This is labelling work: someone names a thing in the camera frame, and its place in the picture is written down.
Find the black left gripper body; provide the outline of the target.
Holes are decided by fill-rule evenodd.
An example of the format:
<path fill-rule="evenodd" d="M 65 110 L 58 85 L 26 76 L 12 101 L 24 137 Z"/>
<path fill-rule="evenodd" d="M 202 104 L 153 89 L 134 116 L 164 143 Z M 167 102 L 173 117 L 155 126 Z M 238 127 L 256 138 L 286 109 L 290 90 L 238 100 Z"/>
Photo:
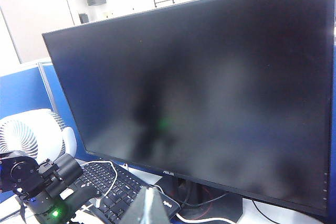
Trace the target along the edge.
<path fill-rule="evenodd" d="M 102 196 L 94 186 L 82 186 L 65 199 L 59 195 L 52 197 L 45 190 L 25 204 L 39 223 L 66 223 L 86 202 Z"/>

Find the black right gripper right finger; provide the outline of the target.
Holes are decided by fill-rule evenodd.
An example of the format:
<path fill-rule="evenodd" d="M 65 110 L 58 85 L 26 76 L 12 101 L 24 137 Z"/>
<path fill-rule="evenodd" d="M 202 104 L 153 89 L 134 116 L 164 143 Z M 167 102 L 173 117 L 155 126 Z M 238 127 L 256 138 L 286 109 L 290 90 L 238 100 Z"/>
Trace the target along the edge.
<path fill-rule="evenodd" d="M 170 220 L 164 209 L 160 193 L 153 188 L 146 190 L 146 223 L 164 224 Z"/>

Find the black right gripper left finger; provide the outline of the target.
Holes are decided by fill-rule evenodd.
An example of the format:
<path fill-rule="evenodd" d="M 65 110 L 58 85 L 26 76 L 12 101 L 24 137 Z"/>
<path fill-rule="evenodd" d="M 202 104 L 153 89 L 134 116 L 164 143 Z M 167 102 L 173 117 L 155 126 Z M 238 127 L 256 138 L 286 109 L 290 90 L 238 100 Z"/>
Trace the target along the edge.
<path fill-rule="evenodd" d="M 122 217 L 122 223 L 133 224 L 141 223 L 146 211 L 146 191 L 147 188 L 143 187 L 138 193 L 135 200 L 131 203 L 128 210 Z"/>

